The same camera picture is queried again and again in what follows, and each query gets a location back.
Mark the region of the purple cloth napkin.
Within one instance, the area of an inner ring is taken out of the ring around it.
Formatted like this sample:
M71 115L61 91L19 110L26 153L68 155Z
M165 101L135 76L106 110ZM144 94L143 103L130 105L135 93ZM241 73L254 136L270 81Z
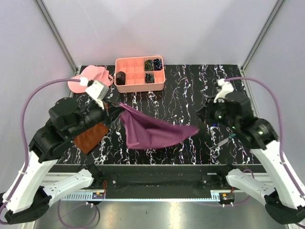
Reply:
M126 132L126 145L130 149L160 149L179 144L197 134L199 128L189 125L174 125L145 115L136 109L120 104L120 114Z

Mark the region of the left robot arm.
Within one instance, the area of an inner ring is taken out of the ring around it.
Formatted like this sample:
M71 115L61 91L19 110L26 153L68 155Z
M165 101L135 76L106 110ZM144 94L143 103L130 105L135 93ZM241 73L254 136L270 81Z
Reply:
M7 209L9 225L32 222L43 216L58 200L83 188L103 186L103 172L96 165L84 166L74 175L43 186L49 170L68 150L76 137L97 124L110 126L124 111L111 102L100 107L95 101L81 110L73 98L62 98L49 110L50 118L33 136L28 160L10 189L1 193L1 206Z

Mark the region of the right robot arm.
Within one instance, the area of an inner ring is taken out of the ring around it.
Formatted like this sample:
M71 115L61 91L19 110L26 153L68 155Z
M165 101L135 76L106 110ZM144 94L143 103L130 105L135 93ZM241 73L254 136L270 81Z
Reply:
M290 179L281 161L280 140L272 125L254 116L250 99L242 92L224 98L210 98L196 115L207 125L230 128L242 144L257 157L272 184L264 184L234 168L216 177L218 187L240 189L259 201L279 224L300 224L305 219L305 200Z

